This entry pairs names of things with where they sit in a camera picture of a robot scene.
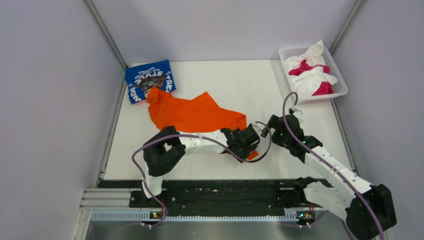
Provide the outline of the orange t-shirt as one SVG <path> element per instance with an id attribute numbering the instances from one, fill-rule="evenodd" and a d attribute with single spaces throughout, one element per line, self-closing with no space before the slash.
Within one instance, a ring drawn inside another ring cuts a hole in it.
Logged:
<path id="1" fill-rule="evenodd" d="M 181 134 L 197 134 L 248 126 L 245 114 L 221 108 L 207 92 L 190 100 L 153 87 L 147 102 L 150 118 L 160 130 L 173 126 Z"/>

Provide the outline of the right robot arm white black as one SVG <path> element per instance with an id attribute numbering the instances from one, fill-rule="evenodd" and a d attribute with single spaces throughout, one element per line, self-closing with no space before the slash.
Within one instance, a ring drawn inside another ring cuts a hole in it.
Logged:
<path id="1" fill-rule="evenodd" d="M 300 177 L 293 200 L 299 206 L 309 203 L 325 208 L 339 217 L 359 240 L 371 240 L 397 224 L 391 191 L 373 185 L 336 160 L 323 143 L 305 135 L 294 114 L 272 115 L 261 136 L 270 131 L 272 143 L 283 147 L 303 164 L 320 174 L 330 186 L 313 177 Z"/>

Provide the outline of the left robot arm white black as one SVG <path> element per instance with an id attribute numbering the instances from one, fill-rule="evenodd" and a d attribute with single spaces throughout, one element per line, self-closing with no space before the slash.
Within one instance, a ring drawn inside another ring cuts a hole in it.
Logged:
<path id="1" fill-rule="evenodd" d="M 258 147 L 260 136 L 250 124 L 241 130 L 221 128 L 212 132 L 183 132 L 167 126 L 143 145 L 143 160 L 148 177 L 141 200 L 149 207 L 160 202 L 163 176 L 169 173 L 186 155 L 217 153 L 230 154 L 239 162 L 246 161 Z"/>

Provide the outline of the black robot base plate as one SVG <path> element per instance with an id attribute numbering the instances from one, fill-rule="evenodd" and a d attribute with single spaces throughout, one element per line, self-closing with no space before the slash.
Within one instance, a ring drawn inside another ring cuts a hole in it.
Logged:
<path id="1" fill-rule="evenodd" d="M 150 216 L 283 216 L 292 207 L 311 207 L 301 188 L 312 177 L 268 180 L 164 180 L 157 200 L 147 198 L 140 180 L 101 180 L 101 189 L 135 189 L 130 208 L 153 208 Z"/>

